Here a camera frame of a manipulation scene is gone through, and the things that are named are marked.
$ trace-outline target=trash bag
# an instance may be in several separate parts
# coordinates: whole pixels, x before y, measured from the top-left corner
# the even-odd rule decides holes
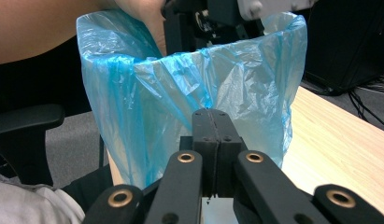
[[[160,178],[192,112],[229,114],[248,149],[281,166],[306,56],[303,17],[263,19],[265,36],[162,57],[145,25],[120,10],[77,20],[83,83],[109,154],[126,184]]]

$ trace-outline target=wooden table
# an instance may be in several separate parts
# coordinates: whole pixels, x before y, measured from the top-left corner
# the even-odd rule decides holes
[[[284,173],[310,194],[323,184],[353,190],[384,214],[384,132],[299,88]],[[109,160],[114,184],[122,183]]]

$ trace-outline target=black computer case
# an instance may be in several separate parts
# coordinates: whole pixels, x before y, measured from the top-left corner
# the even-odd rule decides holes
[[[384,0],[319,0],[307,19],[307,80],[344,92],[384,74]]]

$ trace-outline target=human hand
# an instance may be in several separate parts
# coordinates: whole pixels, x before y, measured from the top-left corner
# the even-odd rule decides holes
[[[163,56],[166,55],[164,38],[164,17],[161,8],[165,0],[115,0],[117,5],[148,27]]]

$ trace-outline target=gray fabric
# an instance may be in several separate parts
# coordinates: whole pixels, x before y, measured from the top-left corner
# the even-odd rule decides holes
[[[27,186],[0,175],[0,223],[81,223],[84,212],[61,189]]]

